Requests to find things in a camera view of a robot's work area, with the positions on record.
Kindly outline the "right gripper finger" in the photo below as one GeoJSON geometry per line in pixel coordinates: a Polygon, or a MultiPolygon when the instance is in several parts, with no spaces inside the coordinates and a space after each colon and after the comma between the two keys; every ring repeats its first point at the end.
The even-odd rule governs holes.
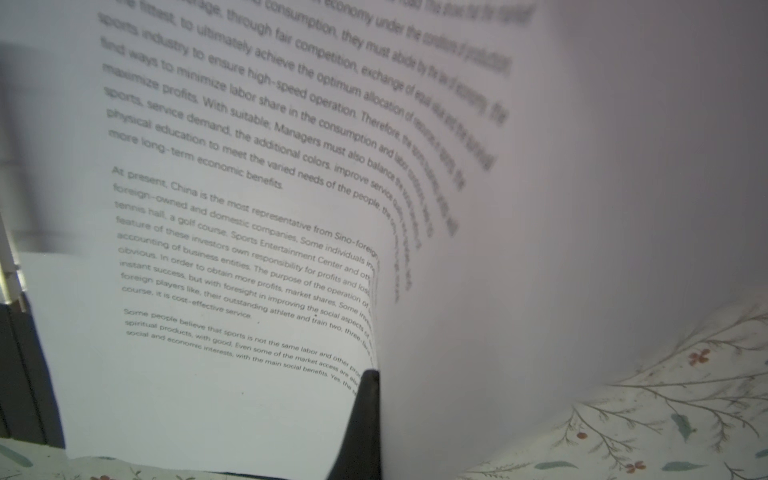
{"type": "Polygon", "coordinates": [[[380,373],[366,370],[328,480],[381,480],[380,373]]]}

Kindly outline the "printed paper sheet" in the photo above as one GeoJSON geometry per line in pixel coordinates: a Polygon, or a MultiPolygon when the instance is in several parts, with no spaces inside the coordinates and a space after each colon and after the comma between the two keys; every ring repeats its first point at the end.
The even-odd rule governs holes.
{"type": "Polygon", "coordinates": [[[763,1],[5,1],[31,171],[255,172],[367,283],[388,479],[767,474],[763,1]]]}
{"type": "Polygon", "coordinates": [[[31,171],[23,265],[73,456],[320,479],[376,364],[367,283],[316,188],[202,165],[31,171]]]}

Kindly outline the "printed paper sheet back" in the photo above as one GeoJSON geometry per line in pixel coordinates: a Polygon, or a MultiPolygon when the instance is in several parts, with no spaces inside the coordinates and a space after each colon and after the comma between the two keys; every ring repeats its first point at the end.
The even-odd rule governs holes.
{"type": "Polygon", "coordinates": [[[255,172],[367,283],[388,479],[767,474],[763,1],[5,1],[31,171],[255,172]]]}

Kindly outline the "blue black folder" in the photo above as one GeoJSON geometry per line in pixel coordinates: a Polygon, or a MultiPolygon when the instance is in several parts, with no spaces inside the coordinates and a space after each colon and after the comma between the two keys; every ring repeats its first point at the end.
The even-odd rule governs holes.
{"type": "Polygon", "coordinates": [[[49,369],[33,317],[1,306],[1,436],[63,448],[49,369]]]}

